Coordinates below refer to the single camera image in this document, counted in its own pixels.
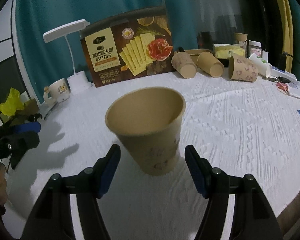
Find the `kraft cup with cartoon stickers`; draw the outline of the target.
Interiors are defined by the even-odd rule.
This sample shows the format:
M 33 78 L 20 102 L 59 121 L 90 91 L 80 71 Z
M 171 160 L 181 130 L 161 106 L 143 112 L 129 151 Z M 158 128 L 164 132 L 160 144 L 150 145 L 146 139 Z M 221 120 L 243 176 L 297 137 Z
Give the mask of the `kraft cup with cartoon stickers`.
M 177 164 L 185 108 L 185 99 L 178 91 L 148 87 L 114 101 L 105 123 L 144 173 L 162 176 Z

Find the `yellow paper scrap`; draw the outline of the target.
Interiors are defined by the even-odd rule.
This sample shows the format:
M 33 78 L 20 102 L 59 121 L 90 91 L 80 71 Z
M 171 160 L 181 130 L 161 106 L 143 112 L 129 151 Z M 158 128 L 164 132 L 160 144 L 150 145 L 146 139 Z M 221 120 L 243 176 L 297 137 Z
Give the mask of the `yellow paper scrap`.
M 17 110 L 23 110 L 24 108 L 24 104 L 20 99 L 20 92 L 11 87 L 6 101 L 0 104 L 0 112 L 6 116 L 14 116 Z

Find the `white ceramic mug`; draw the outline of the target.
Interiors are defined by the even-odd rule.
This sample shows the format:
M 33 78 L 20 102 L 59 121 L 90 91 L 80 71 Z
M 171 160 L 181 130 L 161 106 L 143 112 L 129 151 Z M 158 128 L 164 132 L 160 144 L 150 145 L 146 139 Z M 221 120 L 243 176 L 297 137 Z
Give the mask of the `white ceramic mug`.
M 60 103 L 70 98 L 70 89 L 65 78 L 44 88 L 43 99 L 48 106 Z

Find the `white desk lamp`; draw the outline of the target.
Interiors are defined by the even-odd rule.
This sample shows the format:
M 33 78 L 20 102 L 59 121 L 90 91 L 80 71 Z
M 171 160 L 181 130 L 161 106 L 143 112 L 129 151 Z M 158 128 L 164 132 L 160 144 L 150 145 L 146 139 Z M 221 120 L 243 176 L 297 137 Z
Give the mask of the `white desk lamp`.
M 43 33 L 43 40 L 45 43 L 50 43 L 56 39 L 63 37 L 68 46 L 69 54 L 71 57 L 72 70 L 73 74 L 67 78 L 68 84 L 70 86 L 70 92 L 73 95 L 77 95 L 92 86 L 92 83 L 88 80 L 85 71 L 77 72 L 75 68 L 74 56 L 72 49 L 68 40 L 68 35 L 76 33 L 85 29 L 90 23 L 85 19 L 76 20 L 61 26 L 58 26 L 54 29 L 51 29 Z

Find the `white paper cup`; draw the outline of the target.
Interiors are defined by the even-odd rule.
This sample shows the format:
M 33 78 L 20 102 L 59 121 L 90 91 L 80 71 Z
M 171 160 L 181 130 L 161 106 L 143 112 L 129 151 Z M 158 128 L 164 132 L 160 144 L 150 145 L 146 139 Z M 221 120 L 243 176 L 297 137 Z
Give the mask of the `white paper cup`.
M 270 77 L 272 65 L 264 60 L 262 57 L 258 56 L 257 54 L 253 53 L 249 56 L 249 60 L 251 60 L 254 65 L 258 69 L 258 73 L 263 77 Z

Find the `lying printed kraft cup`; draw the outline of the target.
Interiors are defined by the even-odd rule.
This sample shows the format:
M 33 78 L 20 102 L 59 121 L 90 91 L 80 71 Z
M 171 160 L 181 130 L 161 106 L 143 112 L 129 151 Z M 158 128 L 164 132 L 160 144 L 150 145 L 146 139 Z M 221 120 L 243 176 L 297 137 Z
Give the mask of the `lying printed kraft cup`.
M 232 53 L 229 60 L 230 80 L 255 82 L 258 77 L 258 69 L 253 61 Z

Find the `yellow food package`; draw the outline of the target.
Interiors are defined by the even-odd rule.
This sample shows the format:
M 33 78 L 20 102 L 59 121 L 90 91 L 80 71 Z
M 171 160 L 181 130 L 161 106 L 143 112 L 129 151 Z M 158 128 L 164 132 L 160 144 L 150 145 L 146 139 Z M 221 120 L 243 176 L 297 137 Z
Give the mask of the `yellow food package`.
M 230 59 L 232 54 L 245 57 L 245 49 L 240 44 L 221 44 L 213 45 L 215 57 L 218 59 Z

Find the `white lidded jar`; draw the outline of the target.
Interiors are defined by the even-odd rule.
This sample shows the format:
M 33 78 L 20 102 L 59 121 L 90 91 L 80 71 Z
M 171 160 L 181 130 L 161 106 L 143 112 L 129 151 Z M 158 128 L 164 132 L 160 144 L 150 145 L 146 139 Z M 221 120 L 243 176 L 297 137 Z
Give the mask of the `white lidded jar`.
M 249 40 L 248 42 L 248 56 L 250 57 L 252 54 L 256 54 L 261 57 L 262 54 L 262 43 Z

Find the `lying kraft cup nearest box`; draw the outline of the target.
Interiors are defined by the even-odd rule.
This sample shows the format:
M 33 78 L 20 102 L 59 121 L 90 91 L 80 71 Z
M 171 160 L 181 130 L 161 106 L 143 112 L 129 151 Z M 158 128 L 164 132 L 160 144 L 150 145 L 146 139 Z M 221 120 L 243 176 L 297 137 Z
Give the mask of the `lying kraft cup nearest box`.
M 190 55 L 184 51 L 177 52 L 171 60 L 172 67 L 186 79 L 193 78 L 197 73 L 197 66 Z

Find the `yellow curtain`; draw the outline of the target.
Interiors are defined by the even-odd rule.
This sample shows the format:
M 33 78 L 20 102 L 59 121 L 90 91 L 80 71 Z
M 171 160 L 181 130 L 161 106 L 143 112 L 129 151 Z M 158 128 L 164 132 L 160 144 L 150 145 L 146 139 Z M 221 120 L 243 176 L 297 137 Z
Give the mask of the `yellow curtain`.
M 286 67 L 285 71 L 292 71 L 293 63 L 293 22 L 292 22 L 292 13 L 288 0 L 277 0 L 281 22 L 282 22 L 282 31 L 283 31 L 283 47 L 282 52 L 286 52 L 289 55 L 286 56 Z

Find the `upright kraft cup at back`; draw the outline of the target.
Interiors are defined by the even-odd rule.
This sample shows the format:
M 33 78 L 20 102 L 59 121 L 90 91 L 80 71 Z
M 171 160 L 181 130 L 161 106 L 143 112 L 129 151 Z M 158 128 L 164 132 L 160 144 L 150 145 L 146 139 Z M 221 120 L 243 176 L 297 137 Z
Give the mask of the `upright kraft cup at back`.
M 245 48 L 247 46 L 248 35 L 244 33 L 234 33 L 235 44 Z

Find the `brown cracker box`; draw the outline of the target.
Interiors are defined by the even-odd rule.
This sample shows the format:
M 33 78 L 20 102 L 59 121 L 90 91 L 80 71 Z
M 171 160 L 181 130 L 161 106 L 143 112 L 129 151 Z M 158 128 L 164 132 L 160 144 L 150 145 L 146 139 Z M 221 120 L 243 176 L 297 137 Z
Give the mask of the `brown cracker box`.
M 164 6 L 111 16 L 79 33 L 95 87 L 174 71 Z

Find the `teal curtain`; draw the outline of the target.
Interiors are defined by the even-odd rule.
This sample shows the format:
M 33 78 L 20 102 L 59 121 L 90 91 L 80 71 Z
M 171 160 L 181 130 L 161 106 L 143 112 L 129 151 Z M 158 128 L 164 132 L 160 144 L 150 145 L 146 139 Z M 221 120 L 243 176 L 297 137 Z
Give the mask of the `teal curtain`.
M 123 12 L 163 5 L 167 9 L 173 44 L 197 46 L 197 35 L 209 31 L 219 43 L 228 43 L 234 31 L 243 31 L 239 0 L 16 0 L 15 23 L 20 52 L 38 99 L 45 86 L 73 74 L 64 38 L 45 43 L 43 33 L 85 19 L 90 23 Z M 87 67 L 77 33 L 68 37 L 76 71 Z

